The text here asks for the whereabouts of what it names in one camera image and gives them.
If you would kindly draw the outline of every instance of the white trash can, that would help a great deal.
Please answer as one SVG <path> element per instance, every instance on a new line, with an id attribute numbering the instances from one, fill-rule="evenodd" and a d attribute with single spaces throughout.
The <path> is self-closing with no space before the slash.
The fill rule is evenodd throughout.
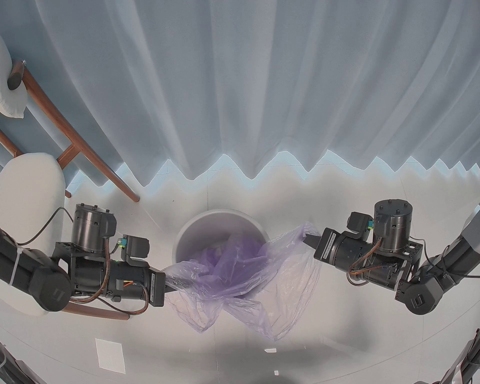
<path id="1" fill-rule="evenodd" d="M 261 244 L 270 240 L 256 220 L 240 211 L 206 211 L 195 216 L 180 230 L 173 245 L 172 262 L 188 261 L 194 253 L 221 244 L 234 233 L 250 236 Z"/>

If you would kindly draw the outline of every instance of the trash bag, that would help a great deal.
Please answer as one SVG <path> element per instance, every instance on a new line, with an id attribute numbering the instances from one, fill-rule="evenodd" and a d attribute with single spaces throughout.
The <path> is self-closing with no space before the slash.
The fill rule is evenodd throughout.
<path id="1" fill-rule="evenodd" d="M 197 332 L 210 328 L 221 310 L 271 340 L 285 336 L 303 314 L 317 284 L 321 263 L 303 243 L 319 235 L 306 223 L 266 244 L 241 234 L 164 270 L 165 296 Z"/>

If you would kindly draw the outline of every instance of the white chair backrest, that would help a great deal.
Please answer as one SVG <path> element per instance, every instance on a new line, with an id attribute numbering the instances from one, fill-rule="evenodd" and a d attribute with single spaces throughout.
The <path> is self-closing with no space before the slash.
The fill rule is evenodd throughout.
<path id="1" fill-rule="evenodd" d="M 10 160 L 0 172 L 0 228 L 18 242 L 30 240 L 53 212 L 65 203 L 65 179 L 57 161 L 45 153 L 28 153 Z M 61 240 L 59 212 L 28 248 L 51 256 Z M 20 312 L 41 316 L 43 310 L 28 294 L 0 280 L 0 299 Z"/>

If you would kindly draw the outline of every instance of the translucent garbage bag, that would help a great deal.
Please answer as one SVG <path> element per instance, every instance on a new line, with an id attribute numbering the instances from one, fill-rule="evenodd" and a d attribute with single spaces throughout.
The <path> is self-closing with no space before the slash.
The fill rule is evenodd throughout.
<path id="1" fill-rule="evenodd" d="M 221 310 L 271 340 L 285 336 L 303 314 L 317 284 L 321 263 L 303 243 L 318 235 L 306 223 L 264 245 L 241 234 L 166 268 L 165 295 L 178 316 L 201 333 Z"/>

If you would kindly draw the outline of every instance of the curtain fold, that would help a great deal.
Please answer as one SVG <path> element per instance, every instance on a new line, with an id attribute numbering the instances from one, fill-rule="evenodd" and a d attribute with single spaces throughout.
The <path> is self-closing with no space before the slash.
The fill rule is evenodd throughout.
<path id="1" fill-rule="evenodd" d="M 3 1 L 0 36 L 113 169 L 147 185 L 167 159 L 189 178 L 224 153 L 254 178 L 279 151 L 307 169 L 410 156 L 480 160 L 474 0 Z M 0 129 L 25 151 L 68 145 L 29 101 Z M 0 166 L 8 161 L 0 151 Z M 83 156 L 97 185 L 105 177 Z"/>

